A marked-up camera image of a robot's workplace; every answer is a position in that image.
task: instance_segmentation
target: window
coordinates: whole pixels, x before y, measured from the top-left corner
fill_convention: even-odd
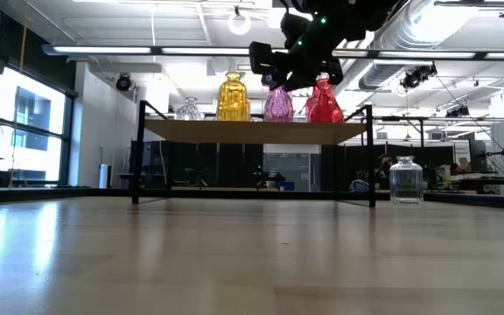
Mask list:
[[[62,144],[69,137],[64,134],[66,100],[61,92],[5,68],[0,75],[0,171],[13,171],[20,182],[60,180]]]

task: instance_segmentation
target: ductwork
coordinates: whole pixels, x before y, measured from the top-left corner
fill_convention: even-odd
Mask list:
[[[370,49],[433,49],[457,32],[475,12],[474,8],[436,7],[434,0],[412,0],[376,34]],[[376,65],[356,60],[346,71],[338,89],[376,90],[404,68],[402,65]]]

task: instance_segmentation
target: ceiling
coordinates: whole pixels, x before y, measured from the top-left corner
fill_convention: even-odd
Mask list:
[[[56,45],[118,45],[118,46],[248,46],[253,40],[281,47],[284,36],[276,28],[269,28],[271,0],[255,2],[260,9],[241,9],[251,16],[251,29],[245,35],[235,35],[228,29],[230,8],[210,8],[182,5],[134,5],[116,3],[83,3],[74,0],[28,0],[28,27],[41,37]],[[24,0],[0,0],[0,9],[21,22],[25,14]],[[440,44],[437,49],[481,50],[504,49],[504,18],[498,17],[499,10],[482,10],[471,18],[459,31]],[[115,57],[99,58],[99,64],[158,63],[177,87],[171,103],[175,107],[186,96],[197,97],[199,102],[211,102],[223,82],[222,76],[207,75],[204,57]],[[247,59],[235,59],[236,64],[248,64]],[[455,97],[468,97],[470,106],[486,109],[489,95],[504,86],[504,62],[438,62],[439,77]],[[109,76],[117,75],[104,69]],[[144,84],[150,73],[139,73],[135,77]],[[262,87],[260,77],[247,74],[244,82],[249,98],[263,98],[268,92]],[[385,85],[380,93],[364,94],[367,101],[376,106],[377,115],[402,113],[406,106],[410,112],[430,115],[435,108],[452,101],[439,80],[430,80],[408,97],[394,92],[397,84]],[[358,104],[359,92],[337,90],[339,102],[346,103],[345,109],[352,110]]]

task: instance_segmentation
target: glass bottle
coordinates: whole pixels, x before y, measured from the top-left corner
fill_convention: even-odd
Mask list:
[[[291,96],[284,90],[283,86],[269,92],[264,110],[264,121],[293,122],[293,103]]]
[[[250,120],[250,104],[239,73],[227,73],[227,81],[219,87],[217,120],[233,122]]]
[[[176,120],[203,120],[204,115],[200,112],[198,105],[196,105],[194,97],[187,97],[185,105],[176,110]]]
[[[343,112],[333,96],[328,79],[316,81],[314,93],[306,101],[306,121],[309,123],[342,123]]]
[[[424,170],[413,157],[397,157],[390,167],[390,200],[395,204],[421,204],[424,201]]]

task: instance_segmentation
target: security camera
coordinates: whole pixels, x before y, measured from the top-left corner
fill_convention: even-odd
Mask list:
[[[127,92],[130,90],[132,85],[133,84],[130,79],[130,74],[122,73],[120,74],[120,78],[118,78],[118,81],[115,83],[115,88],[117,88],[119,91]]]

